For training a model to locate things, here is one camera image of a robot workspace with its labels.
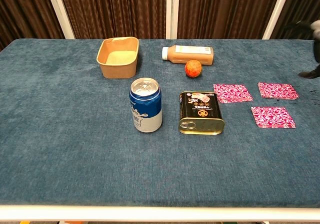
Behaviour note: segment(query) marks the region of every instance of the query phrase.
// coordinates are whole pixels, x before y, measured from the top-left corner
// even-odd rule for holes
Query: small orange fruit
[[[184,70],[187,76],[196,78],[202,72],[202,65],[198,60],[190,60],[185,64]]]

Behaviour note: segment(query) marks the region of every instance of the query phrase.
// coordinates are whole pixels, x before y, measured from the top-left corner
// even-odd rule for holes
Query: pull tab
[[[196,127],[196,124],[194,122],[183,122],[183,123],[180,124],[180,127],[193,129],[193,128]]]

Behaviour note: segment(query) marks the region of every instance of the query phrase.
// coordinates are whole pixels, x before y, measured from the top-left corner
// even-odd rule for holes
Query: black tin can
[[[225,122],[213,92],[180,94],[179,131],[185,134],[217,135],[223,132]]]

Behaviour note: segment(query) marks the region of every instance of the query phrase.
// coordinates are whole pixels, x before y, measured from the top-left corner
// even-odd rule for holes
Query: white table edge
[[[0,221],[317,222],[310,208],[171,208],[0,205]]]

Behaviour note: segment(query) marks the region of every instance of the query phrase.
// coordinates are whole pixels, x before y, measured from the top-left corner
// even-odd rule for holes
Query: bottle cap
[[[162,59],[163,60],[168,60],[168,49],[169,49],[169,47],[162,48]]]

